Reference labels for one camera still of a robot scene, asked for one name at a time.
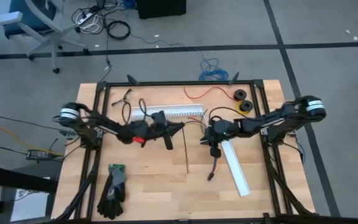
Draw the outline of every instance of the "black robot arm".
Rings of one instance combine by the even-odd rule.
[[[84,110],[88,116],[82,118],[80,111]],[[153,123],[149,125],[145,120],[132,121],[129,124],[121,125],[111,119],[90,110],[81,103],[67,103],[60,111],[59,123],[68,128],[74,129],[81,137],[81,145],[84,147],[99,147],[98,132],[94,128],[102,129],[116,135],[117,139],[124,144],[139,142],[144,147],[151,139],[163,138],[167,149],[173,149],[171,137],[176,134],[184,123],[168,121],[163,111],[150,115]]]
[[[241,118],[230,122],[215,116],[209,121],[201,143],[211,146],[211,156],[219,158],[221,152],[218,143],[222,141],[236,137],[250,138],[261,132],[267,142],[280,144],[286,133],[300,129],[306,123],[321,121],[325,117],[326,111],[319,98],[303,96],[286,102],[281,108],[259,118]]]

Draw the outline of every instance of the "black floor stripe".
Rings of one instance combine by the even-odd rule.
[[[284,44],[285,49],[324,49],[338,47],[358,47],[358,42],[322,43],[322,44]]]
[[[272,25],[273,33],[276,38],[277,44],[280,49],[281,56],[283,58],[284,66],[288,74],[288,78],[290,80],[293,93],[296,97],[301,96],[300,89],[298,83],[296,82],[295,74],[293,72],[290,59],[288,58],[286,45],[283,43],[282,36],[280,34],[280,30],[278,28],[277,22],[274,17],[272,6],[270,5],[269,0],[264,0],[265,7],[267,10],[268,17],[270,19],[270,23]],[[321,44],[314,44],[314,47],[322,46]],[[305,125],[306,134],[308,135],[308,140],[310,144],[310,148],[314,157],[314,163],[316,164],[317,172],[319,174],[319,178],[321,181],[321,185],[323,186],[324,195],[326,197],[327,205],[329,208],[329,212],[333,217],[340,217],[339,209],[336,204],[335,196],[333,190],[331,188],[331,184],[329,183],[328,175],[326,169],[324,167],[323,158],[321,157],[320,150],[317,144],[316,136],[314,134],[313,128],[310,124]]]
[[[198,47],[166,47],[152,49],[124,49],[124,50],[108,50],[108,55],[126,55],[126,54],[152,54],[152,53],[173,53],[173,52],[199,52],[199,51],[220,51],[220,50],[274,50],[278,49],[278,45],[215,45],[215,46],[198,46]],[[91,56],[105,55],[105,50],[91,50]],[[32,54],[35,58],[50,57],[50,53]],[[82,51],[77,52],[59,52],[57,57],[78,57],[89,56]],[[27,58],[25,54],[0,54],[0,59],[18,59]]]
[[[197,46],[197,47],[166,47],[160,49],[124,49],[124,50],[108,50],[108,55],[126,55],[126,54],[155,54],[155,53],[173,53],[173,52],[197,52],[197,51],[220,51],[220,50],[280,50],[283,58],[287,53],[285,49],[325,49],[325,48],[338,48],[338,47],[358,47],[358,42],[346,43],[325,43],[325,44],[262,44],[262,45],[213,45],[213,46]],[[105,50],[91,50],[90,56],[105,55]],[[35,58],[48,58],[50,53],[36,53],[33,54]],[[57,57],[80,57],[89,56],[85,55],[82,51],[76,52],[59,52]],[[27,58],[25,54],[0,54],[1,59],[23,59]]]

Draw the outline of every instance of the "work glove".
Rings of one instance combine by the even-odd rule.
[[[112,164],[109,166],[109,177],[104,185],[98,204],[98,213],[111,220],[124,211],[120,202],[125,201],[125,165]]]

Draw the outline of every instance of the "black box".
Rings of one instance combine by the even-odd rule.
[[[186,13],[186,0],[136,0],[136,4],[141,19]]]

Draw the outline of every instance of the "wooden tabletop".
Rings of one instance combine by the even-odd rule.
[[[281,107],[284,102],[283,92],[278,80],[265,80],[270,110]],[[186,86],[190,96],[200,96],[208,91],[211,85]],[[252,100],[249,85],[221,85],[230,95],[237,89],[247,92],[248,100]],[[82,84],[77,102],[92,108],[96,84]],[[183,91],[183,86],[137,86],[129,95],[132,107],[138,105],[139,98],[144,98],[147,106],[182,105],[201,103],[203,109],[209,111],[218,106],[234,107],[221,90],[214,89],[206,96],[192,100]],[[122,104],[114,107],[112,102],[120,100],[128,87],[114,87],[109,92],[107,117],[123,123],[121,117]],[[216,110],[219,115],[230,120],[239,118],[229,110]],[[254,110],[248,116],[255,117]],[[187,118],[169,118],[171,121],[188,121]],[[108,177],[108,165],[113,163],[126,165],[126,201],[122,204],[124,213],[115,220],[173,220],[173,219],[209,219],[209,218],[259,218],[264,212],[274,216],[267,171],[260,144],[259,135],[252,138],[232,139],[232,145],[241,163],[243,173],[250,188],[250,195],[240,197],[232,178],[224,154],[218,160],[218,171],[211,182],[207,176],[211,172],[213,158],[209,155],[209,147],[200,145],[203,136],[198,125],[184,127],[185,139],[180,131],[172,138],[174,150],[165,149],[162,139],[149,141],[144,148],[137,143],[125,145],[112,134],[105,134],[101,151],[99,175],[95,193],[92,221],[108,221],[96,211],[101,192]],[[286,137],[285,142],[296,147],[294,138]],[[188,154],[186,169],[185,144]],[[66,154],[77,147],[67,147]],[[298,151],[288,147],[279,147],[287,184],[300,202],[314,211],[309,187]],[[61,214],[71,202],[78,190],[81,168],[85,150],[79,149],[70,154],[64,161],[62,173],[53,206],[52,218]],[[88,192],[84,197],[83,216],[88,201]]]

